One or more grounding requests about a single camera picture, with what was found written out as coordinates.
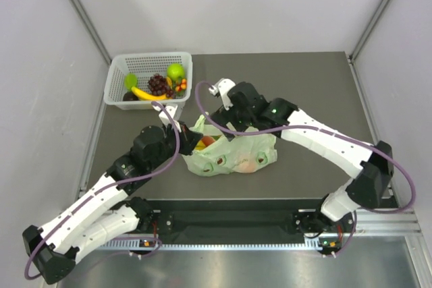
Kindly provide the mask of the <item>light green plastic bag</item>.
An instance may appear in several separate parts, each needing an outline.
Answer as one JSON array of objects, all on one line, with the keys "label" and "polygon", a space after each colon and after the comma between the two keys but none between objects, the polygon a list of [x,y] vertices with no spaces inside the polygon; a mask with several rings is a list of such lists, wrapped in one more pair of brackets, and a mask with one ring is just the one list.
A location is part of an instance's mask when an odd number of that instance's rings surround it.
[{"label": "light green plastic bag", "polygon": [[188,170],[201,177],[230,173],[254,173],[277,161],[276,137],[270,134],[238,136],[229,141],[219,129],[201,115],[192,130],[211,137],[208,146],[198,144],[193,153],[183,156]]}]

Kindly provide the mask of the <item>orange fruit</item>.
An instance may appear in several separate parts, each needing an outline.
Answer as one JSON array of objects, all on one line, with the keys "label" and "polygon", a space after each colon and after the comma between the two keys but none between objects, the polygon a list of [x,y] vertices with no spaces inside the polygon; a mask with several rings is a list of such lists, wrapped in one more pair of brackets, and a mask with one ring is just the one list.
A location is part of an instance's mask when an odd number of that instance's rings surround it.
[{"label": "orange fruit", "polygon": [[201,139],[201,142],[202,142],[204,147],[208,147],[208,146],[212,145],[213,143],[215,143],[216,139],[214,139],[214,137],[212,137],[212,136],[203,136]]}]

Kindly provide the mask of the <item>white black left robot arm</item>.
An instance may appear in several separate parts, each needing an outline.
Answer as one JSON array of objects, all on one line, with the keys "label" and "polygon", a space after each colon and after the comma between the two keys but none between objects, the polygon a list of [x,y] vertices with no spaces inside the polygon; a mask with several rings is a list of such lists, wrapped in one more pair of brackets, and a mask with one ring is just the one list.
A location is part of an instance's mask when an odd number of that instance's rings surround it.
[{"label": "white black left robot arm", "polygon": [[116,159],[83,197],[52,221],[23,231],[29,263],[52,285],[107,241],[153,229],[155,216],[150,204],[131,195],[162,173],[160,166],[165,161],[192,154],[202,137],[183,122],[145,127],[129,151]]}]

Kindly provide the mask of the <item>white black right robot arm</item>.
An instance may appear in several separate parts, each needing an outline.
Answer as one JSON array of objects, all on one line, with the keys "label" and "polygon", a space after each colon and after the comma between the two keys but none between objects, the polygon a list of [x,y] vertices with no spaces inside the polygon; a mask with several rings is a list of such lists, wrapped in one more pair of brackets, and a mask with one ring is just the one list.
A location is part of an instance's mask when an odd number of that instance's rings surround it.
[{"label": "white black right robot arm", "polygon": [[233,127],[232,132],[223,131],[229,140],[250,127],[268,131],[318,154],[348,175],[349,180],[344,185],[322,199],[314,215],[305,222],[306,230],[331,231],[347,214],[359,208],[372,210],[380,206],[394,173],[388,161],[392,156],[388,143],[355,141],[283,98],[267,101],[248,82],[237,84],[224,78],[210,85],[208,91],[222,101],[210,118],[224,129]]}]

